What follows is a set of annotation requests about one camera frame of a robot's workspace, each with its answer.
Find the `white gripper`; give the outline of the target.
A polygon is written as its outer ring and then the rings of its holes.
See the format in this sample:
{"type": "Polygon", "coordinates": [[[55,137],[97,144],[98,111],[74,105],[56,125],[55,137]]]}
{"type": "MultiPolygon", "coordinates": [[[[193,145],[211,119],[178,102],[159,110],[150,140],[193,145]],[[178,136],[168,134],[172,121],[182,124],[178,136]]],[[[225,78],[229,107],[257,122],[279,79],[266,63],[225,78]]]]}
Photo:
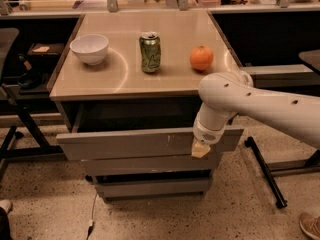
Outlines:
{"type": "Polygon", "coordinates": [[[191,156],[202,158],[207,155],[211,148],[219,142],[224,131],[227,120],[220,116],[204,117],[197,114],[193,125],[194,139],[191,148],[191,156]]]}

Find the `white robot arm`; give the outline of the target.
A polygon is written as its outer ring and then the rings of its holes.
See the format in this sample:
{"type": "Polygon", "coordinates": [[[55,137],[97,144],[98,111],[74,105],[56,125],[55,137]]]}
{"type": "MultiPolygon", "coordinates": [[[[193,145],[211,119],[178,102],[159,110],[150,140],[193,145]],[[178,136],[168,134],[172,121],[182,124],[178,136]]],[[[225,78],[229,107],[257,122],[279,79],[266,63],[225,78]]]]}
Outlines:
{"type": "Polygon", "coordinates": [[[202,158],[235,115],[251,117],[320,149],[320,98],[257,89],[246,73],[213,73],[199,84],[202,105],[193,125],[191,154],[202,158]]]}

